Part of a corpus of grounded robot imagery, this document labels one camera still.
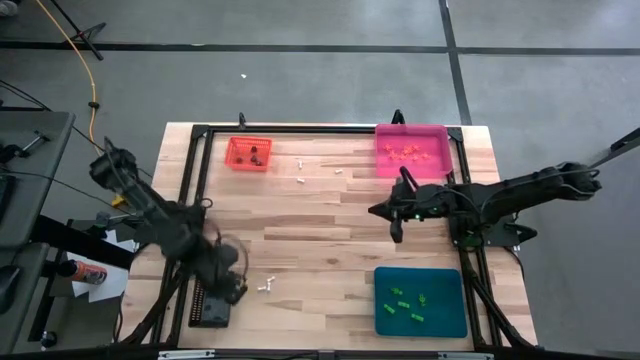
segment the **green plastic piece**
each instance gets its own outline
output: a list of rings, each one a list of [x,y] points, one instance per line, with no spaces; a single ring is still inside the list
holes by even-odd
[[[387,305],[387,304],[384,304],[384,308],[385,308],[385,310],[387,310],[387,311],[389,312],[389,314],[391,314],[391,315],[393,315],[393,314],[395,314],[395,313],[396,313],[395,309],[394,309],[394,308],[392,308],[391,306]]]

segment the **wooden table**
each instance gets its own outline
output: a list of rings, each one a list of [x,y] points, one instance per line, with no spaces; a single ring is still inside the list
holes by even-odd
[[[166,199],[178,198],[192,125],[167,124],[153,179],[154,189]],[[488,128],[462,129],[472,181],[499,181]],[[370,205],[389,196],[393,182],[375,176],[373,135],[269,134],[273,155],[266,173],[234,172],[225,167],[231,135],[215,136],[205,190],[205,197],[213,199],[214,210],[207,217],[247,246],[249,291],[232,308],[229,328],[189,328],[192,280],[180,347],[473,348],[470,335],[464,339],[389,338],[374,331],[372,274],[377,266],[459,269],[460,264],[445,219],[407,223],[404,242],[394,244],[389,223],[367,213]],[[201,153],[199,149],[196,164]],[[298,159],[303,161],[302,170]],[[336,169],[343,172],[336,174]],[[457,168],[455,171],[460,181]],[[197,173],[194,170],[192,191]],[[299,184],[296,178],[306,182]],[[536,343],[518,264],[501,248],[488,248],[487,259],[497,303],[520,333]],[[164,259],[155,245],[134,262],[123,301],[122,337],[156,300],[163,268]],[[271,293],[257,292],[256,287],[270,276],[276,277]],[[486,311],[476,301],[483,335],[489,341]],[[170,328],[172,306],[165,317],[163,339]]]

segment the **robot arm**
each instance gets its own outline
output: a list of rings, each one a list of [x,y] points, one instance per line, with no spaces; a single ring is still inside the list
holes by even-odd
[[[405,167],[400,174],[389,199],[369,208],[391,222],[396,243],[402,242],[402,221],[456,217],[465,232],[482,232],[504,216],[554,199],[588,200],[601,188],[597,170],[569,162],[491,185],[418,186]]]
[[[91,163],[91,178],[105,189],[120,194],[143,220],[135,240],[160,246],[168,259],[179,261],[196,274],[213,294],[237,303],[246,292],[243,274],[230,271],[238,251],[218,239],[210,242],[202,234],[206,208],[164,200],[138,177],[135,157],[114,148],[105,138],[105,152]]]

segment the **yellow cable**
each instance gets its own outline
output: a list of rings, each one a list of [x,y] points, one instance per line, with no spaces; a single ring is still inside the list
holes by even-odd
[[[91,81],[91,101],[95,103],[96,102],[96,84],[93,82],[93,74],[91,73],[91,69],[89,69],[89,65],[87,65],[86,61],[84,61],[84,57],[82,57],[82,54],[80,53],[80,51],[78,51],[78,48],[76,47],[76,45],[73,43],[73,41],[71,41],[71,39],[69,39],[69,36],[67,36],[67,33],[64,32],[64,30],[62,29],[60,24],[58,24],[58,22],[53,17],[53,15],[51,15],[49,10],[47,10],[47,8],[44,5],[42,5],[40,0],[36,0],[36,1],[38,2],[38,5],[40,5],[42,10],[47,14],[49,19],[51,19],[51,21],[54,23],[54,25],[58,28],[58,30],[60,30],[60,33],[62,33],[64,38],[67,39],[67,42],[69,43],[69,45],[71,45],[71,47],[76,52],[76,54],[78,54],[78,57],[80,58],[80,61],[82,61],[82,65],[84,65],[84,68],[87,70],[87,74],[89,75],[89,81]],[[94,143],[95,143],[95,141],[93,140],[93,124],[94,124],[95,120],[96,120],[96,109],[94,107],[92,107],[91,108],[91,122],[89,122],[89,138]],[[93,147],[96,149],[96,152],[98,153],[98,156],[100,156],[101,155],[100,149],[96,145],[94,145]]]

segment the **concrete floor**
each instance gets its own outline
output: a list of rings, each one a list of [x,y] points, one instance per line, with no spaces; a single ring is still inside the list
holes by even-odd
[[[445,46],[438,0],[60,0],[81,27],[106,21],[104,42],[253,45]],[[458,46],[633,48],[640,46],[640,4],[634,0],[450,0]],[[20,16],[0,20],[1,39],[60,41],[35,2]],[[152,171],[169,121],[386,123],[401,108],[410,123],[459,124],[446,54],[117,52],[98,62],[85,52],[102,105],[96,137],[108,135]],[[86,131],[90,87],[71,51],[0,50],[0,79],[55,110],[77,115]],[[490,127],[503,177],[566,160],[587,161],[640,123],[636,94],[640,57],[461,55],[471,119]],[[25,105],[0,92],[8,105]],[[95,154],[72,135],[58,179],[111,199],[87,176]],[[106,210],[54,185],[44,213],[61,221]],[[535,216],[523,214],[533,225]],[[588,294],[567,294],[571,281],[544,242],[523,245],[527,292],[541,345],[556,350],[610,349],[606,333],[584,331],[589,318],[573,304]],[[580,251],[597,251],[585,246]],[[638,293],[618,294],[637,297]],[[100,305],[60,302],[50,328],[60,347],[109,341],[115,311],[87,328]],[[607,309],[599,311],[624,311]],[[72,336],[82,329],[84,336]],[[635,334],[629,334],[629,348]]]

